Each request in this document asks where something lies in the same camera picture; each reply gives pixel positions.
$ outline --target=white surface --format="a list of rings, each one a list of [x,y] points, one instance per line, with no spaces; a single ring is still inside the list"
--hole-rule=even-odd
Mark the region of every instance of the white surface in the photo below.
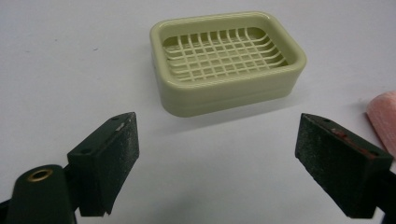
[[[157,21],[261,10],[304,49],[292,94],[191,119],[165,112],[151,66]],[[379,146],[364,110],[396,89],[394,1],[0,2],[0,202],[15,179],[135,111],[141,156],[110,217],[79,223],[379,223],[345,217],[294,158],[300,114]]]

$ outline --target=pink object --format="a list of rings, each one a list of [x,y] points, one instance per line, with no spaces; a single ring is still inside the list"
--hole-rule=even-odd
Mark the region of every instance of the pink object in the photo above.
[[[388,91],[367,105],[367,115],[388,153],[396,158],[396,91]]]

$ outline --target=screw hole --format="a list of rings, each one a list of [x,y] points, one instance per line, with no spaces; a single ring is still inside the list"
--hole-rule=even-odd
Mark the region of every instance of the screw hole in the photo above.
[[[53,171],[51,169],[43,169],[43,170],[38,170],[27,178],[28,181],[30,182],[38,182],[44,179],[47,179],[50,175],[52,175]]]
[[[92,149],[90,149],[90,148],[83,148],[83,149],[80,151],[80,153],[86,155],[86,154],[91,153],[91,151],[92,151]]]

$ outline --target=plastic soap dish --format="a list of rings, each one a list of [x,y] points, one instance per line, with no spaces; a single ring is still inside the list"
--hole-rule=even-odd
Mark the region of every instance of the plastic soap dish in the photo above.
[[[179,117],[286,96],[306,64],[263,12],[162,21],[150,40],[163,107]]]

